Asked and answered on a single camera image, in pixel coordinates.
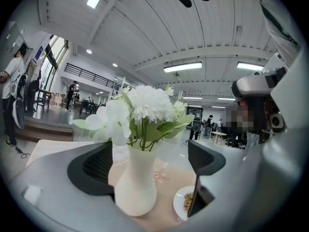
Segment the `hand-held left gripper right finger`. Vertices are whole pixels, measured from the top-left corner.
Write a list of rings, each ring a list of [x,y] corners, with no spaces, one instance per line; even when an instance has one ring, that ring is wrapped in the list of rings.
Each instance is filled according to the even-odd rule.
[[[261,154],[261,145],[245,153],[189,141],[188,159],[196,174],[194,197],[188,220],[173,232],[259,231]]]

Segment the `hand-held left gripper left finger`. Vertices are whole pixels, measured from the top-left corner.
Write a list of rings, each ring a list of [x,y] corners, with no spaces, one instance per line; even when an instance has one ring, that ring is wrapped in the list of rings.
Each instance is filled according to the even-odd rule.
[[[90,144],[38,158],[9,184],[42,232],[145,232],[115,204],[108,183],[112,144]]]

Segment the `white ceramic vase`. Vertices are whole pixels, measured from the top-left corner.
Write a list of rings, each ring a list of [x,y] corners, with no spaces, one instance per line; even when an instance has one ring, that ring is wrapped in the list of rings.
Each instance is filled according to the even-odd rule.
[[[114,187],[115,203],[127,215],[140,217],[151,211],[157,197],[154,180],[156,152],[140,147],[140,140],[127,145],[127,166]]]

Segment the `white artificial flowers bunch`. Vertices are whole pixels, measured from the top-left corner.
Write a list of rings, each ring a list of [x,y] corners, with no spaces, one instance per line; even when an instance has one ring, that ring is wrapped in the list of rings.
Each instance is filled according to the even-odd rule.
[[[75,119],[73,125],[89,131],[94,143],[112,142],[150,152],[162,139],[173,139],[194,120],[186,114],[187,104],[180,92],[175,102],[173,87],[126,87],[121,94],[99,107],[86,119]]]

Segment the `round light wood table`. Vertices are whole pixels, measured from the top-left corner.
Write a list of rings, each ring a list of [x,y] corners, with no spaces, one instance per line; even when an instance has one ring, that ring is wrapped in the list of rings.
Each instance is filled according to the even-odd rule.
[[[226,133],[222,133],[222,132],[212,131],[211,133],[212,133],[212,135],[213,135],[212,143],[213,143],[214,145],[217,145],[217,144],[218,144],[218,141],[219,141],[220,144],[222,144],[222,138],[223,138],[224,136],[227,136]]]

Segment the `table with checked tablecloth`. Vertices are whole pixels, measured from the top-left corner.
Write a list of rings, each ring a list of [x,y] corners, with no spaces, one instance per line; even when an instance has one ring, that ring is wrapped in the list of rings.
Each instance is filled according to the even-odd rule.
[[[92,142],[61,142],[61,141],[48,141],[39,140],[34,147],[26,167],[31,165],[35,160],[57,152],[69,150],[73,151],[74,148],[89,145]],[[128,150],[124,146],[113,145],[113,166],[109,173],[109,182],[115,186],[120,176],[125,170],[127,165]],[[163,141],[159,149],[157,150],[156,159],[168,163],[171,166],[181,168],[183,170],[193,170],[188,161],[187,147],[177,144],[172,144],[168,141]]]

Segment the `beige embroidered table runner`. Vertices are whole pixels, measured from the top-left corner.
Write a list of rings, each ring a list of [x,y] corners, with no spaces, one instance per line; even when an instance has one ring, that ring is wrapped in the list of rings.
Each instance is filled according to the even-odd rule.
[[[183,220],[174,210],[174,195],[181,188],[192,186],[195,180],[196,175],[192,170],[183,170],[156,159],[154,162],[156,203],[149,213],[134,217],[133,220],[147,232],[165,231],[180,225]]]

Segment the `pile of dried grains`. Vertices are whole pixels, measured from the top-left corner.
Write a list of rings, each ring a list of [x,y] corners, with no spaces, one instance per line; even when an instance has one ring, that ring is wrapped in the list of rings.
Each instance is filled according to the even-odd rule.
[[[187,193],[185,194],[184,196],[184,204],[183,204],[183,208],[186,212],[189,211],[190,207],[191,207],[191,203],[192,203],[192,200],[193,200],[193,196],[194,196],[194,193],[193,192],[190,192],[190,193]]]

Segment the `white round plate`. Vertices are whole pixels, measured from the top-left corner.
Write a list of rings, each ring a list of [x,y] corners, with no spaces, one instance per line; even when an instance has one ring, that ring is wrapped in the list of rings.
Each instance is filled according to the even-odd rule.
[[[194,186],[183,187],[180,190],[178,190],[174,195],[173,198],[174,210],[178,215],[178,217],[183,221],[186,221],[188,219],[188,212],[186,212],[183,208],[184,196],[187,193],[194,192],[194,189],[195,189]]]

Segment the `dark wooden step platform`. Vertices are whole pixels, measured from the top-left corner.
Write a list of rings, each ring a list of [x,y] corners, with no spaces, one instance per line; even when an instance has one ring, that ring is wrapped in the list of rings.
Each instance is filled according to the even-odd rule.
[[[39,140],[72,142],[74,131],[72,125],[53,123],[41,119],[25,117],[23,129],[15,127],[17,138],[38,142]]]

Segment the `person's grey printed shirt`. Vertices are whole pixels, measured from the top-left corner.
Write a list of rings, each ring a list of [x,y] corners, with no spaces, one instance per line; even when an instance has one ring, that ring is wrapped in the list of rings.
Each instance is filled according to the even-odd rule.
[[[279,54],[291,67],[304,44],[299,26],[280,0],[260,0],[260,4],[267,30]]]

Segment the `white cube shelf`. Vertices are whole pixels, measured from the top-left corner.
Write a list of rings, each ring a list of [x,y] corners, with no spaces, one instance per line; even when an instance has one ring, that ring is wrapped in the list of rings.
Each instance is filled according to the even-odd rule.
[[[56,92],[54,95],[54,106],[62,107],[64,102],[65,94]]]

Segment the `black table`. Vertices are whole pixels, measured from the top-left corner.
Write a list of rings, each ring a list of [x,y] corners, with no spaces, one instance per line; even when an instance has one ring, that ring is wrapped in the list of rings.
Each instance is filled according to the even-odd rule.
[[[86,115],[87,114],[89,114],[89,115],[96,114],[97,109],[98,109],[98,105],[95,104],[94,102],[83,100],[81,107],[80,107],[79,115],[81,115],[81,113],[83,111],[85,111]]]

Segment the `black mezzanine railing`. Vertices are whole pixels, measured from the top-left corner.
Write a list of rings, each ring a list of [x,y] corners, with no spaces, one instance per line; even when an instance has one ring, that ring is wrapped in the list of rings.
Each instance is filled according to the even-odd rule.
[[[109,88],[113,88],[117,91],[120,88],[115,81],[112,81],[112,80],[107,79],[103,76],[97,75],[93,72],[87,71],[85,69],[82,69],[82,68],[75,66],[73,64],[70,64],[70,63],[66,64],[64,72],[76,75],[78,77],[84,78],[84,79],[92,81],[94,83],[101,84],[101,85],[109,87]]]

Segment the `grey metal lockers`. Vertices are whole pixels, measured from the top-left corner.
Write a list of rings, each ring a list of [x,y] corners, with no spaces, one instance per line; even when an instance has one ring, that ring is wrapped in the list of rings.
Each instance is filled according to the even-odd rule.
[[[21,30],[15,21],[9,21],[0,35],[0,69],[7,66],[21,47],[27,48]]]

